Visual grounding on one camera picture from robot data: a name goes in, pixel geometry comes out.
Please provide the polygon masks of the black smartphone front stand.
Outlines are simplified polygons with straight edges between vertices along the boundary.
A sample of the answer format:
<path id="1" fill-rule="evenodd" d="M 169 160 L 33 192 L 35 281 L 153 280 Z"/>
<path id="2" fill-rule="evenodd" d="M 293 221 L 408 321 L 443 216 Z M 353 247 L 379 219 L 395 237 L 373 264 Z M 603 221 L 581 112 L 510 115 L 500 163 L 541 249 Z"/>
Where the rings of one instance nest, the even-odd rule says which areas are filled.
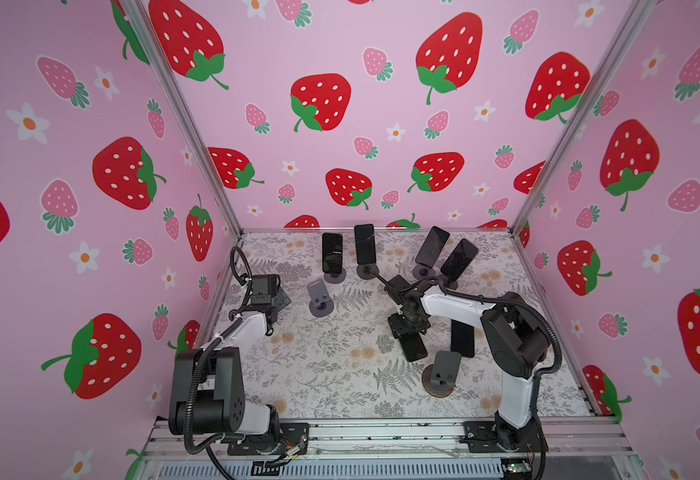
<path id="1" fill-rule="evenodd" d="M 416 362 L 428 356 L 428 351 L 419 332 L 402 334 L 399 337 L 399 343 L 407 362 Z"/>

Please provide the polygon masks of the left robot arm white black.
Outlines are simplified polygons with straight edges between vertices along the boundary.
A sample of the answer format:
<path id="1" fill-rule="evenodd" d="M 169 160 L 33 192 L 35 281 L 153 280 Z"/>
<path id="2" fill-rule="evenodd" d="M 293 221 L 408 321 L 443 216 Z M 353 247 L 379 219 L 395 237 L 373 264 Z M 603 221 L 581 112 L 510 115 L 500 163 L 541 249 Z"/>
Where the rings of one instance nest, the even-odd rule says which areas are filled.
<path id="1" fill-rule="evenodd" d="M 180 353 L 175 360 L 168 425 L 172 434 L 185 433 L 187 402 L 194 377 L 192 433 L 220 440 L 281 440 L 277 411 L 245 398 L 242 358 L 272 331 L 277 314 L 290 299 L 283 289 L 259 304 L 248 303 L 233 315 L 232 324 L 209 343 Z"/>

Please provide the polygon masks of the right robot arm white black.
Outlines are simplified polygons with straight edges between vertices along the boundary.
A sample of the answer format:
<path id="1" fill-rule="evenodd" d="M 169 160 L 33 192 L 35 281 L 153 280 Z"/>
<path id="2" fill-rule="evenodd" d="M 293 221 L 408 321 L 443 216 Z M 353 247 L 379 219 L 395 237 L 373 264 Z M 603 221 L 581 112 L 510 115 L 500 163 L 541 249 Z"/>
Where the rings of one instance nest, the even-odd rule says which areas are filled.
<path id="1" fill-rule="evenodd" d="M 485 445 L 506 452 L 545 453 L 538 392 L 541 377 L 557 372 L 561 365 L 560 343 L 547 320 L 514 292 L 499 298 L 471 295 L 446 287 L 437 277 L 411 284 L 396 276 L 382 283 L 398 305 L 388 324 L 409 362 L 428 356 L 421 336 L 430 328 L 432 316 L 483 330 L 502 371 L 502 398 L 493 425 L 467 434 L 463 442 L 472 449 Z"/>

